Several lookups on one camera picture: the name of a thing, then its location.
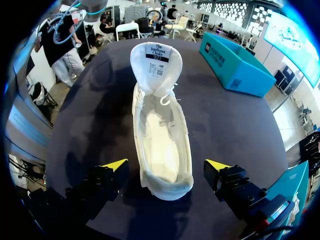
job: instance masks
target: white sneaker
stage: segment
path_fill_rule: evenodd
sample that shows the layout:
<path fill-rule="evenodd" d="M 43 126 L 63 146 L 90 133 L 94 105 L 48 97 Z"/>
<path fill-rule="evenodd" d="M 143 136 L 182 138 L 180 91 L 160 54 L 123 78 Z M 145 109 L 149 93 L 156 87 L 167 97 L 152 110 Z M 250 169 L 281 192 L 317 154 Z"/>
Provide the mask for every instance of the white sneaker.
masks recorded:
<path fill-rule="evenodd" d="M 147 42 L 132 49 L 130 63 L 137 80 L 132 115 L 141 186 L 159 199 L 177 200 L 194 184 L 186 120 L 173 92 L 181 55 Z"/>

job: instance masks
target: chair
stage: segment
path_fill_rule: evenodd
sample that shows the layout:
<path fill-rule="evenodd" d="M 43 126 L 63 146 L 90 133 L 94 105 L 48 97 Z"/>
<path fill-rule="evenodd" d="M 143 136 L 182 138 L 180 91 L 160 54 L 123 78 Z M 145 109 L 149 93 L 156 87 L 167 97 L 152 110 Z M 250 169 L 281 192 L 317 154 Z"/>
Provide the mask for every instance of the chair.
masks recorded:
<path fill-rule="evenodd" d="M 118 25 L 118 26 L 115 28 L 116 40 L 119 41 L 119 35 L 118 35 L 118 33 L 120 33 L 120 32 L 125 32 L 125 31 L 130 31 L 130 30 L 136 30 L 136 31 L 137 31 L 137 35 L 138 35 L 138 38 L 140 39 L 140 32 L 139 32 L 139 25 L 138 25 L 138 23 L 136 23 L 136 22 L 130 22 L 130 23 Z"/>
<path fill-rule="evenodd" d="M 149 26 L 148 18 L 139 18 L 135 22 L 139 25 L 139 32 L 141 38 L 147 39 L 154 33 L 154 28 L 152 26 Z"/>
<path fill-rule="evenodd" d="M 179 21 L 173 21 L 173 24 L 166 24 L 164 27 L 166 29 L 171 29 L 171 31 L 173 30 L 172 39 L 175 39 L 175 32 L 179 33 L 179 30 L 185 30 L 188 20 L 188 17 L 182 16 Z"/>
<path fill-rule="evenodd" d="M 97 34 L 100 34 L 102 37 L 103 37 L 103 43 L 102 45 L 105 44 L 105 42 L 109 42 L 111 43 L 112 42 L 112 39 L 114 37 L 114 34 L 111 32 L 111 33 L 104 33 L 103 31 L 101 31 L 100 29 L 98 29 L 97 31 L 95 31 Z"/>
<path fill-rule="evenodd" d="M 197 33 L 197 30 L 199 29 L 199 28 L 201 28 L 202 27 L 202 24 L 200 23 L 200 24 L 198 24 L 194 29 L 190 29 L 190 28 L 186 28 L 185 30 L 187 31 L 187 33 L 188 33 L 188 36 L 186 36 L 185 38 L 184 38 L 184 40 L 187 40 L 188 38 L 192 38 L 193 39 L 193 41 L 196 43 L 197 41 L 196 41 L 196 39 L 195 39 L 195 37 L 194 37 L 194 34 L 196 34 Z"/>

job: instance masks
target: person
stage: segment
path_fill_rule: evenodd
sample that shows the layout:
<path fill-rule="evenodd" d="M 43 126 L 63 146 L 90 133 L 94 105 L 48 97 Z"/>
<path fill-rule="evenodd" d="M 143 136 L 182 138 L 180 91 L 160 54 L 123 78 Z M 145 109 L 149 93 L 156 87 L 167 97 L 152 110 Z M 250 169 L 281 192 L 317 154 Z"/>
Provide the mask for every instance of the person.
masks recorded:
<path fill-rule="evenodd" d="M 162 13 L 162 19 L 166 22 L 168 22 L 167 20 L 167 15 L 168 15 L 168 8 L 167 8 L 167 5 L 166 4 L 163 4 L 161 6 L 161 9 L 160 9 L 160 12 Z"/>
<path fill-rule="evenodd" d="M 253 35 L 250 35 L 250 38 L 248 40 L 248 42 L 246 43 L 246 47 L 249 49 L 250 45 L 251 45 L 251 41 L 252 41 Z"/>
<path fill-rule="evenodd" d="M 167 17 L 168 17 L 169 19 L 171 19 L 171 20 L 176 19 L 176 18 L 174 17 L 174 15 L 173 15 L 173 13 L 174 13 L 175 11 L 178 11 L 178 10 L 176 9 L 176 5 L 172 5 L 172 7 L 168 10 Z"/>
<path fill-rule="evenodd" d="M 111 22 L 107 24 L 107 18 L 104 16 L 100 17 L 99 29 L 105 34 L 113 34 L 114 38 L 117 38 L 116 29 L 111 25 Z"/>
<path fill-rule="evenodd" d="M 54 22 L 50 22 L 50 20 L 52 20 L 52 18 L 48 18 L 47 22 L 39 30 L 34 50 L 37 53 L 43 46 L 45 57 L 55 75 L 68 87 L 71 87 L 74 83 L 71 80 L 69 71 L 72 71 L 79 76 L 85 69 L 85 66 L 82 63 L 71 38 L 62 44 L 55 44 L 55 30 L 53 29 L 49 32 L 49 29 L 53 24 L 57 23 L 60 18 L 56 19 Z M 58 34 L 56 40 L 58 42 L 65 40 L 74 30 L 74 21 L 72 20 L 71 15 L 66 15 L 63 19 L 63 24 L 57 29 Z M 76 43 L 82 44 L 76 33 L 73 34 L 73 38 Z"/>
<path fill-rule="evenodd" d="M 307 114 L 311 114 L 312 111 L 309 109 L 309 108 L 304 108 L 300 114 L 300 117 L 304 117 L 306 116 Z"/>

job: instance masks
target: white chair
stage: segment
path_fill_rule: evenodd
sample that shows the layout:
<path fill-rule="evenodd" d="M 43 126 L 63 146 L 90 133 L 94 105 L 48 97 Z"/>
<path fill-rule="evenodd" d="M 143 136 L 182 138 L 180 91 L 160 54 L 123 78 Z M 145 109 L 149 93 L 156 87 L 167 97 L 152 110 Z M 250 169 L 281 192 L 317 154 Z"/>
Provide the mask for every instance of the white chair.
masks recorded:
<path fill-rule="evenodd" d="M 166 24 L 164 25 L 164 27 L 173 31 L 172 39 L 175 39 L 175 32 L 180 33 L 179 30 L 185 30 L 187 27 L 188 20 L 188 17 L 182 16 L 180 17 L 179 21 L 173 21 L 173 24 Z"/>
<path fill-rule="evenodd" d="M 196 41 L 196 39 L 195 39 L 195 37 L 194 37 L 194 34 L 196 34 L 196 33 L 197 33 L 197 30 L 198 30 L 199 28 L 201 28 L 201 27 L 202 27 L 202 24 L 198 24 L 197 26 L 195 26 L 194 29 L 186 28 L 185 30 L 187 31 L 188 36 L 186 36 L 186 37 L 184 38 L 184 40 L 187 40 L 188 38 L 191 37 L 191 38 L 193 39 L 193 41 L 196 43 L 197 41 Z"/>
<path fill-rule="evenodd" d="M 114 34 L 111 33 L 104 33 L 103 31 L 101 31 L 100 29 L 96 30 L 95 33 L 100 34 L 103 38 L 103 43 L 102 45 L 104 45 L 106 42 L 111 43 L 112 39 L 114 38 Z"/>
<path fill-rule="evenodd" d="M 121 24 L 118 25 L 115 28 L 115 33 L 116 33 L 116 40 L 119 41 L 119 35 L 118 33 L 120 32 L 125 32 L 125 31 L 131 31 L 131 30 L 136 30 L 138 32 L 138 38 L 140 39 L 140 32 L 139 32 L 139 25 L 136 22 L 130 22 L 126 24 Z"/>

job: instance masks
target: black tabletop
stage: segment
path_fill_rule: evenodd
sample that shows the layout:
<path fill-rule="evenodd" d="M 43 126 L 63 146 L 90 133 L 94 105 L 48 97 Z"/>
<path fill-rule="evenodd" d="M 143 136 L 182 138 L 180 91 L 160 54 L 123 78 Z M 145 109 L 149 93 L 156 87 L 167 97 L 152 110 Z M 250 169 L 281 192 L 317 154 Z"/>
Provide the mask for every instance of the black tabletop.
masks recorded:
<path fill-rule="evenodd" d="M 188 127 L 194 185 L 176 201 L 160 200 L 140 185 L 132 117 L 136 79 L 130 52 L 146 41 L 173 46 L 183 60 L 174 92 Z M 110 43 L 69 91 L 49 144 L 47 186 L 65 196 L 65 188 L 78 184 L 88 168 L 129 160 L 126 185 L 88 222 L 89 227 L 119 239 L 238 239 L 246 224 L 215 197 L 203 177 L 204 160 L 240 165 L 260 188 L 269 188 L 288 168 L 266 100 L 225 90 L 199 47 L 160 38 Z"/>

